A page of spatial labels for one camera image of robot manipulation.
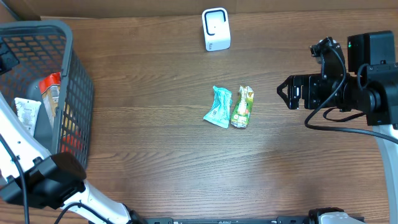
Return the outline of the orange spaghetti packet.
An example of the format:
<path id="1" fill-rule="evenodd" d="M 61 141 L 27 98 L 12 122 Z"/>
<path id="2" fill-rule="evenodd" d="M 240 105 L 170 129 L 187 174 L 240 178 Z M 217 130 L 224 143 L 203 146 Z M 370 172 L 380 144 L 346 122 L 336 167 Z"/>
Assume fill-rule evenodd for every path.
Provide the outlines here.
<path id="1" fill-rule="evenodd" d="M 42 81 L 39 81 L 39 90 L 42 95 L 44 108 L 46 110 L 51 131 L 55 127 L 56 109 L 59 106 L 59 96 L 61 87 L 61 73 L 52 73 L 45 77 Z M 79 126 L 72 121 L 72 118 L 78 119 L 78 116 L 73 114 L 73 110 L 69 105 L 64 106 L 67 109 L 67 115 L 69 118 L 65 118 L 65 124 L 63 127 L 67 131 L 61 131 L 63 142 L 60 143 L 59 152 L 69 152 L 76 155 L 76 151 L 83 152 L 83 145 L 78 139 L 81 137 L 81 130 Z"/>

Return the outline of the white barcode scanner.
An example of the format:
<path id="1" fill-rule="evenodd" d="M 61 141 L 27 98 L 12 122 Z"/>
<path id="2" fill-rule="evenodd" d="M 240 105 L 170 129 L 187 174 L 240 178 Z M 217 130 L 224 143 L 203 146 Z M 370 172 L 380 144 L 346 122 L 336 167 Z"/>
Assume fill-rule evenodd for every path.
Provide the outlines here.
<path id="1" fill-rule="evenodd" d="M 212 52 L 230 48 L 231 32 L 226 9 L 223 7 L 206 9 L 201 18 L 206 50 Z"/>

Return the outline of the teal snack packet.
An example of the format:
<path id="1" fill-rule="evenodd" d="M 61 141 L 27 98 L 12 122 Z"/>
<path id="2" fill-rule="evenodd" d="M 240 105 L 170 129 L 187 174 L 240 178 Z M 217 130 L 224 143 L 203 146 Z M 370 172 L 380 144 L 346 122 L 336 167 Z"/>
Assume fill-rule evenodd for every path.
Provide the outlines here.
<path id="1" fill-rule="evenodd" d="M 214 101 L 211 110 L 203 119 L 212 124 L 227 129 L 230 121 L 230 109 L 232 105 L 232 92 L 217 86 L 213 86 Z"/>

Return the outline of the white printed packet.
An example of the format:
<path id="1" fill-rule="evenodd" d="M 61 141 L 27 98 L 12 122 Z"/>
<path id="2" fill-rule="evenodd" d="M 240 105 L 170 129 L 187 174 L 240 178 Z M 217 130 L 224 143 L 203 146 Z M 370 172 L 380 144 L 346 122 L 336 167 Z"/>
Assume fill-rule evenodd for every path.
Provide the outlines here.
<path id="1" fill-rule="evenodd" d="M 14 98 L 17 110 L 17 117 L 31 136 L 35 133 L 37 118 L 41 102 L 25 98 Z"/>

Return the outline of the green snack packet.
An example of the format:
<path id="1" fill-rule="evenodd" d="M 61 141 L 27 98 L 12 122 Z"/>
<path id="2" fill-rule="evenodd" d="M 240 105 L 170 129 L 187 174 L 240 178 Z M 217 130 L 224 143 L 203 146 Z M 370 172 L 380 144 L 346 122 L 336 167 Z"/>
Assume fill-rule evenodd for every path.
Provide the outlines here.
<path id="1" fill-rule="evenodd" d="M 239 98 L 231 115 L 231 124 L 236 128 L 246 128 L 254 103 L 254 91 L 250 86 L 240 86 Z"/>

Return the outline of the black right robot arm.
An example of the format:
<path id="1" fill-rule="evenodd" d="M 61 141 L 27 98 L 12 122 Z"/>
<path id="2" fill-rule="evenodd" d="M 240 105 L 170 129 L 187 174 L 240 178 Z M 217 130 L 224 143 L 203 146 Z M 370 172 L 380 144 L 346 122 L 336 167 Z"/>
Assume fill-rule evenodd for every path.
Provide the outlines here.
<path id="1" fill-rule="evenodd" d="M 352 35 L 347 38 L 348 55 L 331 37 L 309 47 L 321 65 L 320 73 L 289 76 L 277 87 L 287 107 L 296 110 L 299 101 L 311 110 L 304 124 L 320 131 L 364 134 L 376 138 L 384 167 L 389 202 L 389 221 L 397 223 L 397 62 L 394 34 L 390 30 Z M 366 117 L 370 131 L 312 125 L 321 109 L 326 117 L 338 109 L 356 110 L 342 118 L 347 122 Z"/>

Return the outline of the grey plastic shopping basket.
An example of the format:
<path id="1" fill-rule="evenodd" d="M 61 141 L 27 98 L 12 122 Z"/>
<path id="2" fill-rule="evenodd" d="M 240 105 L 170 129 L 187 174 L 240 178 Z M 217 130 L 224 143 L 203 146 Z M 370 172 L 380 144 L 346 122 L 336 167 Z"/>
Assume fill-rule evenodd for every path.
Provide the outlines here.
<path id="1" fill-rule="evenodd" d="M 45 108 L 39 110 L 34 138 L 50 153 L 59 152 L 63 142 L 61 131 L 69 105 L 78 119 L 72 118 L 81 130 L 78 138 L 83 152 L 74 155 L 87 166 L 90 151 L 91 122 L 94 104 L 94 84 L 73 49 L 73 34 L 62 21 L 19 21 L 1 24 L 1 38 L 19 60 L 19 65 L 1 75 L 1 94 L 9 107 L 16 108 L 14 98 L 42 101 L 39 81 L 52 73 L 61 73 L 59 106 L 55 127 L 51 131 Z"/>

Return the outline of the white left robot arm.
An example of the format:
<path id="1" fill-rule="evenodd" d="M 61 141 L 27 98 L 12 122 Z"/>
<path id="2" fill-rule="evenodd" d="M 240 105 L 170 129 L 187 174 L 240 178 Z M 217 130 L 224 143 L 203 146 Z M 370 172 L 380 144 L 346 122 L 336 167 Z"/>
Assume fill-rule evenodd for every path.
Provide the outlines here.
<path id="1" fill-rule="evenodd" d="M 1 199 L 60 209 L 90 223 L 133 223 L 134 213 L 86 178 L 94 86 L 59 35 L 1 38 Z"/>

